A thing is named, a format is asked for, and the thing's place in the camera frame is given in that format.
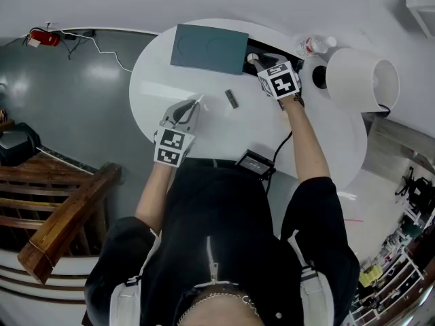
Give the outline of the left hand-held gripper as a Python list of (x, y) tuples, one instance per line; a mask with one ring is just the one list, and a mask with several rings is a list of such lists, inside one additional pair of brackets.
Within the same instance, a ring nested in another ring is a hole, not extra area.
[(195, 140), (195, 127), (203, 96), (171, 105), (164, 113), (154, 134), (154, 161), (180, 166)]

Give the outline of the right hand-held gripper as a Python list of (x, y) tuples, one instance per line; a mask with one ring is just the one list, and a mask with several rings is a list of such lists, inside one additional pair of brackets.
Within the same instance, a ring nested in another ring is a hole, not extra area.
[(288, 59), (280, 54), (263, 53), (254, 60), (263, 91), (274, 99), (300, 93), (299, 77)]

